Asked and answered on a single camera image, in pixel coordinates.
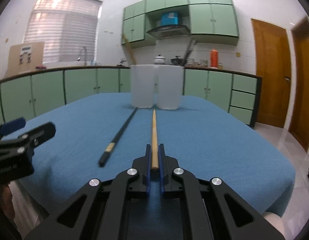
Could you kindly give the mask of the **person's left hand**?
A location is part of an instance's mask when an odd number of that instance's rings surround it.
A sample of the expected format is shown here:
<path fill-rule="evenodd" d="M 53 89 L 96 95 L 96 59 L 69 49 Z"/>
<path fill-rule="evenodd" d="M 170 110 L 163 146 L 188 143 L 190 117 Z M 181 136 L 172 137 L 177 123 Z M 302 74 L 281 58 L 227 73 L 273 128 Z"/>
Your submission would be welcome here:
<path fill-rule="evenodd" d="M 0 209 L 4 215 L 8 218 L 10 224 L 16 227 L 14 222 L 15 211 L 12 202 L 12 192 L 9 187 L 9 183 L 0 185 Z"/>

